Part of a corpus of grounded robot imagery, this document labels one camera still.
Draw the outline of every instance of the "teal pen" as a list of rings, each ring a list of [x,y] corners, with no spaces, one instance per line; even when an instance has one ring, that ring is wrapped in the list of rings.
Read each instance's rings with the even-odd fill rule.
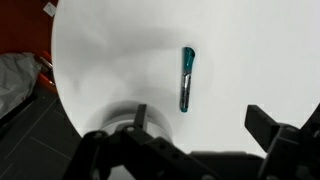
[[[181,100],[180,109],[186,113],[189,106],[190,86],[191,86],[191,72],[192,64],[195,57],[195,52],[190,47],[185,47],[183,57],[183,75],[182,75],[182,88],[181,88]]]

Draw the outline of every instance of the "white tabletop surface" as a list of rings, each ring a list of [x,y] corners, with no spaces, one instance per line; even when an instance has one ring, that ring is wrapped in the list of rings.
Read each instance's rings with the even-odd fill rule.
[[[174,144],[263,155],[248,104],[300,127],[320,102],[320,1],[60,0],[54,75],[81,135],[110,109],[146,103]],[[193,47],[191,100],[179,110],[182,48]]]

